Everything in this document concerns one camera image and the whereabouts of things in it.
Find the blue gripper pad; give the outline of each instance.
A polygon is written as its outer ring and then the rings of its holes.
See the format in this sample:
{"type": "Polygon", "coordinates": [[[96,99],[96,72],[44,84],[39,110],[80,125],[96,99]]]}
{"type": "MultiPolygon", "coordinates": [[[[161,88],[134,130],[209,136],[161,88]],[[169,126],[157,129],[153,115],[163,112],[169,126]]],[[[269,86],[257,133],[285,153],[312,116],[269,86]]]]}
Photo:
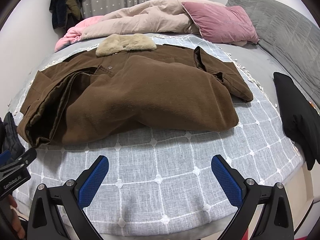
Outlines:
{"type": "Polygon", "coordinates": [[[5,164],[7,160],[9,160],[11,157],[11,153],[9,150],[4,151],[0,154],[0,165],[5,164]]]}
{"type": "Polygon", "coordinates": [[[211,169],[224,193],[226,194],[230,204],[240,208],[245,195],[245,185],[243,183],[244,178],[237,170],[232,169],[221,155],[216,155],[212,158],[211,169]],[[239,180],[240,184],[243,184],[242,188],[238,185],[235,178],[230,174],[232,170],[238,173],[233,175],[240,176],[236,179],[239,180]]]}
{"type": "Polygon", "coordinates": [[[96,161],[91,165],[91,167],[88,170],[83,171],[81,175],[78,177],[76,186],[81,187],[78,189],[76,189],[75,187],[75,193],[77,191],[76,197],[78,199],[78,206],[81,209],[90,205],[108,171],[108,158],[101,155],[96,159],[96,161]],[[87,179],[84,182],[81,182],[81,179],[83,179],[84,177],[87,177],[87,179]]]}

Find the human hand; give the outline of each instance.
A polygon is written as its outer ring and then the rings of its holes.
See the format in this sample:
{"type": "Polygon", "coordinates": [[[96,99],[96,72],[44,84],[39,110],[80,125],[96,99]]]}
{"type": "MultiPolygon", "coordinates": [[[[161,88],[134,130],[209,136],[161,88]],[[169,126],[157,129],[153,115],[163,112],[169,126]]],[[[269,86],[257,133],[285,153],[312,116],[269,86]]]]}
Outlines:
{"type": "MultiPolygon", "coordinates": [[[[17,208],[18,205],[17,205],[16,201],[14,200],[13,196],[8,195],[7,198],[8,198],[10,206],[17,208]]],[[[18,237],[20,239],[23,239],[25,237],[26,233],[21,225],[20,219],[19,219],[17,213],[15,212],[15,210],[11,209],[11,211],[12,211],[12,221],[11,221],[12,228],[17,232],[18,237]]]]}

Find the grey quilt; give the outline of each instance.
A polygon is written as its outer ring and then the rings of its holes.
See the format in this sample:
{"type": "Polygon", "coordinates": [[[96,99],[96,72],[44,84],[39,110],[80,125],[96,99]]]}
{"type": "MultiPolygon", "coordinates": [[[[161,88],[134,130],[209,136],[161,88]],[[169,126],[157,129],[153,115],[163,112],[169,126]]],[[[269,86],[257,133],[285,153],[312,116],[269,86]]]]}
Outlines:
{"type": "MultiPolygon", "coordinates": [[[[231,61],[215,44],[194,35],[149,36],[157,44],[201,46],[222,61],[231,61]]],[[[71,45],[46,59],[38,69],[88,47],[92,49],[99,42],[101,39],[71,45]]],[[[262,185],[284,181],[302,165],[299,152],[282,131],[276,109],[255,82],[240,73],[254,100],[244,103],[233,99],[240,120],[236,127],[221,133],[144,128],[83,145],[44,146],[37,150],[37,159],[28,168],[31,179],[14,192],[14,197],[30,207],[40,183],[52,187],[76,179],[99,155],[105,155],[110,163],[109,173],[92,204],[84,209],[99,233],[167,235],[233,214],[236,208],[230,205],[211,171],[215,154],[221,154],[245,178],[262,185]]],[[[18,110],[33,77],[12,102],[16,123],[22,118],[18,110]]],[[[63,221],[70,225],[65,211],[61,213],[63,221]]],[[[222,228],[212,227],[209,234],[215,229],[222,228]]]]}
{"type": "Polygon", "coordinates": [[[228,0],[247,12],[258,43],[290,73],[320,107],[320,29],[275,0],[228,0]]]}

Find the blanket fringe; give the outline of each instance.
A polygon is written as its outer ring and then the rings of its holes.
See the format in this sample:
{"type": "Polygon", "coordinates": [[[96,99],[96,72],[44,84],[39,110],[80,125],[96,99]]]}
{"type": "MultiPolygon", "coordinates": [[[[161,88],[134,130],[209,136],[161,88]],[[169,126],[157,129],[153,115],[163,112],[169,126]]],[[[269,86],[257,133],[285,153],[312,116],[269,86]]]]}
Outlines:
{"type": "Polygon", "coordinates": [[[263,87],[261,86],[260,82],[257,81],[257,80],[255,80],[255,79],[251,76],[250,72],[245,69],[244,66],[242,66],[242,65],[239,64],[239,63],[237,63],[237,62],[236,62],[236,61],[238,61],[237,59],[232,59],[232,58],[231,58],[231,53],[226,53],[226,52],[224,52],[224,54],[226,54],[226,55],[228,56],[228,58],[233,62],[233,64],[235,64],[235,66],[236,66],[239,70],[241,70],[241,71],[246,75],[248,81],[250,81],[251,83],[255,84],[255,85],[257,86],[257,88],[260,89],[260,91],[261,91],[261,92],[263,93],[263,95],[267,98],[267,100],[270,102],[270,104],[272,105],[272,107],[277,111],[276,108],[277,108],[278,105],[277,105],[277,104],[274,104],[274,105],[273,105],[273,104],[271,103],[268,95],[263,91],[263,87]]]}
{"type": "Polygon", "coordinates": [[[188,35],[182,36],[182,37],[177,37],[177,36],[165,36],[162,34],[155,34],[153,36],[150,36],[150,38],[159,38],[159,39],[181,39],[184,40],[188,38],[188,35]]]}
{"type": "Polygon", "coordinates": [[[99,46],[99,44],[100,44],[100,43],[97,43],[97,44],[92,45],[92,46],[90,46],[90,47],[86,47],[86,48],[82,48],[82,49],[77,49],[77,50],[71,52],[69,55],[67,55],[67,56],[65,56],[65,57],[61,57],[61,58],[59,58],[59,59],[57,59],[57,60],[54,60],[53,62],[49,63],[49,64],[46,65],[41,71],[43,71],[43,70],[45,70],[45,69],[47,69],[47,68],[49,68],[49,67],[51,67],[51,66],[54,66],[54,65],[56,65],[56,64],[64,61],[65,59],[67,59],[68,57],[71,57],[72,55],[74,55],[74,54],[76,54],[76,53],[79,53],[79,52],[82,52],[82,51],[85,51],[85,50],[86,50],[86,51],[89,51],[89,50],[95,49],[95,48],[97,48],[97,47],[99,46]]]}
{"type": "MultiPolygon", "coordinates": [[[[267,94],[263,91],[263,87],[261,86],[261,84],[256,81],[250,74],[250,72],[248,70],[245,69],[244,66],[242,66],[241,64],[238,64],[236,61],[238,61],[237,59],[232,59],[231,58],[231,53],[226,53],[224,52],[224,54],[226,54],[228,56],[228,58],[233,62],[233,64],[235,64],[235,66],[240,70],[242,71],[246,77],[248,78],[248,81],[250,81],[251,83],[255,84],[257,88],[259,88],[261,90],[261,92],[263,93],[263,95],[266,97],[266,99],[269,101],[269,103],[272,105],[272,107],[275,109],[277,115],[279,116],[280,118],[280,122],[282,123],[282,120],[281,120],[281,117],[280,117],[280,114],[278,112],[278,110],[276,109],[277,108],[277,104],[273,105],[269,99],[269,97],[267,96],[267,94]]],[[[290,140],[291,142],[291,146],[293,148],[293,150],[295,151],[296,155],[300,158],[301,161],[303,161],[303,158],[299,152],[299,150],[297,149],[297,147],[294,145],[294,141],[290,140]]]]}

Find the pink pillow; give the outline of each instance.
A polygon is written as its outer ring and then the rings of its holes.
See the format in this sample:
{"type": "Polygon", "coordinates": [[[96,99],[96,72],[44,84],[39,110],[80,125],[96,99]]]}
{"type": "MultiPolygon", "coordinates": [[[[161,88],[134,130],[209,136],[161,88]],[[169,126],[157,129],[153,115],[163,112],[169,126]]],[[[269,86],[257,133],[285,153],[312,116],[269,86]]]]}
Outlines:
{"type": "Polygon", "coordinates": [[[249,16],[241,6],[222,7],[196,2],[182,2],[182,5],[207,41],[259,41],[249,16]]]}

